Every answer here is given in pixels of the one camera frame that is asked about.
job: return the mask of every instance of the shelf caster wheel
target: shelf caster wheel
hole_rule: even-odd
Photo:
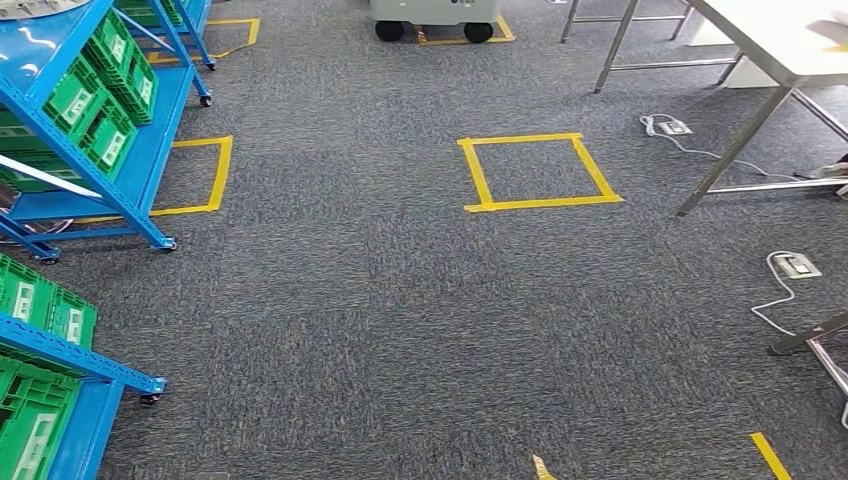
[[[59,257],[47,257],[42,258],[40,260],[35,258],[35,256],[30,256],[30,258],[33,260],[38,260],[38,262],[42,265],[56,265],[57,263],[59,263]]]
[[[138,403],[145,407],[152,407],[153,405],[156,405],[156,402],[158,402],[161,397],[162,395],[142,395],[138,397]]]
[[[173,243],[169,247],[164,247],[158,249],[159,253],[174,253],[177,251],[177,239],[173,240]]]
[[[483,43],[495,34],[495,27],[490,23],[466,23],[465,38],[471,43]]]
[[[397,42],[403,37],[403,23],[381,20],[374,27],[377,37],[384,42]]]

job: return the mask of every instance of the power cord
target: power cord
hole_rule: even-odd
[[[677,139],[676,139],[676,138],[669,137],[668,135],[664,135],[664,134],[662,134],[662,133],[657,133],[656,129],[654,129],[654,122],[655,122],[655,119],[656,119],[657,117],[667,118],[667,119],[669,119],[669,120],[671,120],[672,122],[675,122],[675,123],[683,123],[683,122],[681,122],[680,120],[678,120],[678,119],[676,119],[676,118],[672,117],[671,115],[667,115],[667,114],[665,114],[665,113],[655,113],[655,114],[653,114],[653,115],[645,115],[645,116],[639,117],[639,122],[640,122],[642,125],[644,125],[644,126],[645,126],[645,133],[647,133],[649,137],[660,137],[660,138],[665,138],[665,139],[667,139],[667,140],[671,140],[671,142],[672,142],[672,143],[674,143],[674,145],[675,145],[675,146],[676,146],[676,147],[677,147],[677,148],[678,148],[681,152],[686,152],[686,153],[698,153],[698,154],[701,154],[701,155],[709,155],[710,157],[713,157],[713,158],[716,158],[716,159],[721,158],[721,155],[715,154],[715,153],[713,153],[713,152],[707,152],[707,151],[705,151],[705,150],[691,150],[691,149],[685,148],[685,147],[683,147],[683,145],[681,145],[681,144],[680,144],[680,142],[678,142],[678,141],[677,141]],[[739,164],[741,164],[741,165],[745,165],[745,166],[747,166],[747,167],[751,167],[751,168],[753,168],[754,170],[756,170],[756,171],[757,171],[757,173],[759,173],[760,175],[762,175],[762,176],[764,176],[764,177],[780,177],[780,178],[788,178],[789,180],[792,180],[793,182],[800,182],[800,181],[801,181],[801,180],[799,180],[799,179],[797,179],[797,178],[795,178],[795,177],[793,177],[793,176],[791,176],[791,175],[784,175],[784,174],[782,174],[782,173],[769,173],[769,172],[766,172],[766,171],[765,171],[765,170],[763,170],[762,168],[760,168],[760,167],[758,167],[758,166],[754,165],[753,163],[743,162],[742,160],[734,160],[734,163],[739,163]]]
[[[771,321],[770,318],[768,318],[764,314],[760,313],[760,310],[763,309],[763,308],[773,307],[773,306],[781,304],[781,303],[785,303],[785,302],[795,300],[795,291],[792,290],[791,288],[789,288],[789,285],[787,285],[786,282],[784,282],[783,279],[780,278],[780,275],[777,273],[777,270],[774,268],[774,262],[772,262],[772,259],[777,255],[797,255],[797,254],[794,253],[794,252],[787,252],[785,250],[778,250],[776,252],[769,253],[768,256],[766,257],[766,265],[768,265],[769,270],[771,270],[772,276],[774,276],[774,279],[777,280],[777,283],[779,283],[780,286],[783,287],[784,290],[789,292],[789,296],[785,297],[785,298],[781,298],[780,300],[775,300],[773,302],[764,303],[762,305],[757,305],[756,307],[751,308],[751,311],[754,312],[754,314],[756,316],[758,316],[758,317],[762,318],[763,320],[765,320],[766,322],[768,322],[768,324],[771,325],[772,327],[780,330],[782,333],[785,333],[786,335],[791,335],[791,336],[794,337],[795,336],[794,333],[792,333],[789,330],[786,330],[785,328],[781,327],[780,325],[774,323],[773,321]]]

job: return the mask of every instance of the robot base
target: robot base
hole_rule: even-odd
[[[377,37],[384,42],[397,42],[403,37],[403,22],[381,20],[374,29]],[[484,43],[495,34],[491,23],[466,23],[463,29],[465,38],[471,43]]]

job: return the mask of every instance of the gray carpet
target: gray carpet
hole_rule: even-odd
[[[687,146],[720,151],[768,91],[715,89],[708,67],[615,73],[592,95],[614,26],[578,25],[563,46],[567,7],[503,3],[516,42],[450,47],[380,43],[365,0],[213,7],[262,19],[180,131],[234,135],[223,208],[157,219],[173,255],[108,239],[40,267],[100,306],[97,350],[170,381],[154,409],[127,399],[98,478],[530,480],[536,454],[560,480],[766,479],[757,431],[794,478],[848,478],[843,400],[810,355],[766,356],[777,332],[748,310],[782,295],[763,262],[777,249],[824,276],[793,283],[775,320],[845,309],[848,204],[711,197],[676,219],[710,159],[638,123],[673,114]],[[672,29],[634,26],[622,60],[730,53],[668,43]],[[848,118],[844,89],[808,93]],[[463,210],[477,198],[457,139],[568,131],[625,202]],[[743,158],[793,172],[843,153],[788,103]],[[497,198],[593,192],[566,144],[480,156]],[[211,161],[175,155],[159,205],[205,198]]]

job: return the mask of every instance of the floor power outlet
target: floor power outlet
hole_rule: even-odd
[[[792,279],[821,276],[821,272],[813,265],[813,262],[806,255],[800,253],[775,255],[774,262]]]

